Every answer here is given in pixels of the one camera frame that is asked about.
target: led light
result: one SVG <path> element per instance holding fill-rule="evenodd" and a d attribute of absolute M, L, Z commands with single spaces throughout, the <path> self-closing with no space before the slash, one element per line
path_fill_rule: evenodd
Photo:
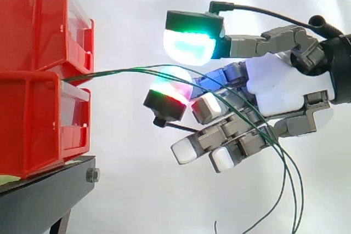
<path fill-rule="evenodd" d="M 183 138 L 171 147 L 179 164 L 187 164 L 197 159 L 197 154 L 188 138 Z"/>
<path fill-rule="evenodd" d="M 235 163 L 233 162 L 228 149 L 225 147 L 220 147 L 213 150 L 210 155 L 213 164 L 216 166 L 217 171 L 220 173 L 235 166 Z"/>
<path fill-rule="evenodd" d="M 190 83 L 192 82 L 189 73 L 180 67 L 165 67 L 161 72 L 180 78 Z M 151 85 L 150 90 L 154 90 L 156 92 L 172 97 L 182 104 L 187 105 L 190 100 L 191 93 L 193 92 L 193 87 L 186 83 L 172 81 L 161 76 L 157 76 Z"/>
<path fill-rule="evenodd" d="M 163 46 L 173 60 L 192 66 L 202 66 L 210 61 L 216 40 L 205 33 L 165 30 Z"/>

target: robotic hand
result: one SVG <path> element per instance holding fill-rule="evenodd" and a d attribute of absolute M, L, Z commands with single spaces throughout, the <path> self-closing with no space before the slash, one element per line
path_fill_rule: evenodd
<path fill-rule="evenodd" d="M 278 27 L 261 36 L 225 35 L 219 12 L 242 7 L 246 6 L 211 2 L 205 14 L 168 12 L 166 52 L 190 65 L 203 65 L 210 59 L 247 58 L 206 74 L 216 82 L 205 77 L 193 82 L 228 101 L 266 134 L 273 131 L 283 138 L 317 132 L 332 117 L 330 103 L 351 101 L 351 35 L 343 35 L 321 16 L 312 17 L 309 25 Z M 307 35 L 306 27 L 326 40 L 319 42 Z M 256 106 L 266 120 L 280 120 L 268 129 L 256 111 L 224 86 Z M 191 99 L 196 120 L 208 126 L 171 147 L 179 164 L 210 153 L 220 173 L 269 146 L 256 129 L 212 93 L 195 88 Z"/>

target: glowing sensor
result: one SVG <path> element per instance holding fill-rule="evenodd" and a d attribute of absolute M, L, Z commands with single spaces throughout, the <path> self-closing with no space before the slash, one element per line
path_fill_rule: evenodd
<path fill-rule="evenodd" d="M 192 66 L 202 66 L 210 61 L 216 40 L 206 33 L 165 30 L 163 46 L 173 60 Z"/>
<path fill-rule="evenodd" d="M 185 69 L 180 67 L 165 67 L 161 72 L 180 78 L 190 83 L 192 82 L 189 73 Z M 187 105 L 190 100 L 191 93 L 193 92 L 193 87 L 190 84 L 177 82 L 163 78 L 161 76 L 157 76 L 155 81 L 151 85 L 150 90 L 154 90 L 166 96 L 172 97 L 173 99 L 181 102 L 182 104 Z"/>

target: white fingertip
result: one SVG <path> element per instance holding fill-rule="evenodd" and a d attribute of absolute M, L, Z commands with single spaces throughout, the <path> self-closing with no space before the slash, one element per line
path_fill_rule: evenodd
<path fill-rule="evenodd" d="M 212 152 L 212 159 L 219 172 L 224 172 L 234 167 L 233 159 L 227 148 L 220 147 Z"/>
<path fill-rule="evenodd" d="M 197 154 L 188 138 L 181 139 L 171 147 L 179 164 L 187 164 L 197 159 Z"/>

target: red plastic drawer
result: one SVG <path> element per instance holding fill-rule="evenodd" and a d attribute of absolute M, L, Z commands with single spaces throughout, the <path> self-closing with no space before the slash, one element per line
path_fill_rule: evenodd
<path fill-rule="evenodd" d="M 26 178 L 89 151 L 90 93 L 54 72 L 0 72 L 0 175 Z"/>
<path fill-rule="evenodd" d="M 0 0 L 0 29 L 0 71 L 93 71 L 94 23 L 75 0 Z"/>

